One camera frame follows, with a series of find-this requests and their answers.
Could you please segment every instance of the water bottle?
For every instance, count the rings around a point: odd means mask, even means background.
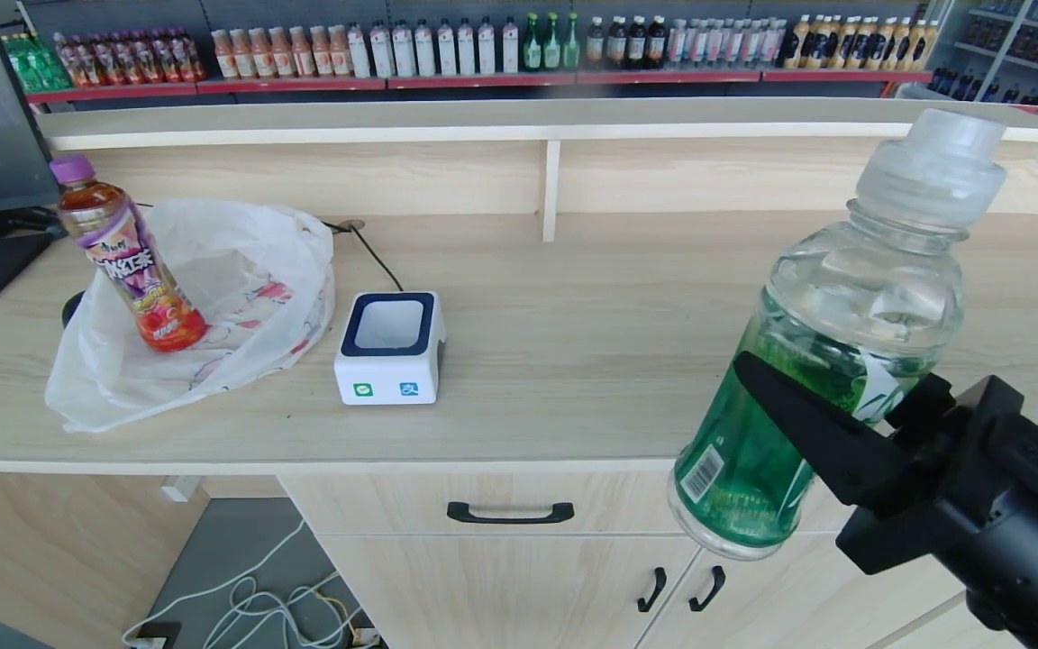
[[[866,424],[931,372],[963,322],[951,255],[1004,184],[1004,125],[928,108],[880,143],[836,222],[775,260],[736,353],[749,351]],[[667,501],[709,550],[762,559],[799,522],[812,468],[725,374]]]

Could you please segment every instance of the cabinet handle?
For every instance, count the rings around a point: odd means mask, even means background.
[[[723,567],[715,566],[712,568],[712,579],[715,579],[712,583],[712,591],[707,594],[706,599],[700,601],[692,597],[687,600],[687,606],[691,607],[692,612],[703,612],[708,604],[712,603],[712,599],[715,599],[715,596],[720,594],[720,589],[723,588],[723,584],[728,580],[728,574],[723,571]]]
[[[659,599],[659,593],[663,592],[663,587],[666,587],[666,570],[656,567],[655,591],[652,591],[651,599],[643,599],[643,597],[639,597],[637,602],[639,613],[647,613],[651,611],[652,605],[655,604],[655,600]]]
[[[487,518],[470,513],[470,505],[466,503],[447,503],[447,518],[459,522],[476,522],[480,525],[552,525],[555,522],[569,521],[576,517],[576,506],[570,503],[556,503],[551,506],[551,513],[541,518]]]

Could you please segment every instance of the purple bottle cap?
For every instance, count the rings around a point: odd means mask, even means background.
[[[70,185],[72,182],[86,181],[94,177],[94,167],[90,161],[82,154],[73,154],[61,157],[61,159],[51,161],[51,172],[54,180],[60,185]]]

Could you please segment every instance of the red shelf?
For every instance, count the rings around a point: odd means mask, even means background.
[[[763,81],[866,81],[906,83],[931,81],[927,71],[897,72],[877,70],[769,70],[763,71]]]
[[[31,92],[26,102],[84,102],[88,99],[179,98],[195,94],[194,83],[140,83],[140,85],[101,85],[99,87],[69,87],[65,90]]]
[[[227,92],[284,92],[289,90],[383,90],[383,79],[354,77],[308,77],[305,79],[215,79],[199,81],[199,94]]]
[[[388,79],[387,87],[502,87],[508,85],[573,85],[576,75],[571,73],[545,74],[488,74],[474,77],[408,77]]]
[[[643,72],[581,72],[582,85],[627,85],[627,83],[754,83],[759,71],[643,71]]]

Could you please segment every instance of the drawer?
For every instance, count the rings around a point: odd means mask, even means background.
[[[666,478],[666,468],[279,476],[318,535],[679,534]]]

